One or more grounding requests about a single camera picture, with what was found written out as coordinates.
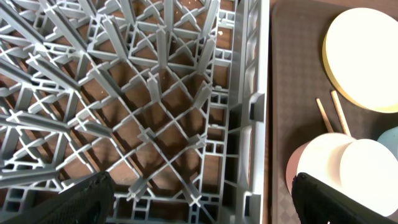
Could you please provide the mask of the white cup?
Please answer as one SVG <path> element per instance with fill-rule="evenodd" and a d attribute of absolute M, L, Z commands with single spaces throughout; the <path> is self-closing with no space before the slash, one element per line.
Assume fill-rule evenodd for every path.
<path fill-rule="evenodd" d="M 397 159 L 383 144 L 326 133 L 302 151 L 297 173 L 307 173 L 388 217 L 397 211 Z"/>

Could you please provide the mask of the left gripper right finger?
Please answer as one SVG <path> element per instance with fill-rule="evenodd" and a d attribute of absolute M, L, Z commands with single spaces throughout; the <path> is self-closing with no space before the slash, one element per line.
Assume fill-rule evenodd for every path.
<path fill-rule="evenodd" d="M 397 224 L 304 172 L 292 181 L 292 200 L 301 224 Z"/>

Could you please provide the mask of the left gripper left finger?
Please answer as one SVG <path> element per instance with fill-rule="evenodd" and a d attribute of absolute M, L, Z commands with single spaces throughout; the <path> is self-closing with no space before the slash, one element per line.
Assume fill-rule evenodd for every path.
<path fill-rule="evenodd" d="M 114 199 L 114 181 L 106 171 L 93 174 L 58 196 L 9 218 L 5 224 L 105 223 Z"/>

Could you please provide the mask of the yellow plate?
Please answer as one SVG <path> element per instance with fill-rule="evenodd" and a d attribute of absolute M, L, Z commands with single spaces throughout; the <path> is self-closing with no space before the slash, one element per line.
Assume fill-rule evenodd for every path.
<path fill-rule="evenodd" d="M 340 13 L 326 32 L 322 59 L 347 100 L 371 111 L 397 112 L 397 19 L 365 7 Z"/>

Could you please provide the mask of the light blue bowl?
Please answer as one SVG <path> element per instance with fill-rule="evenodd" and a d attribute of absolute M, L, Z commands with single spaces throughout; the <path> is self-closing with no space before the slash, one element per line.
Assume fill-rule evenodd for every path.
<path fill-rule="evenodd" d="M 392 152 L 392 154 L 397 158 L 397 145 L 398 145 L 398 127 L 394 127 L 384 131 L 377 142 L 383 144 Z"/>

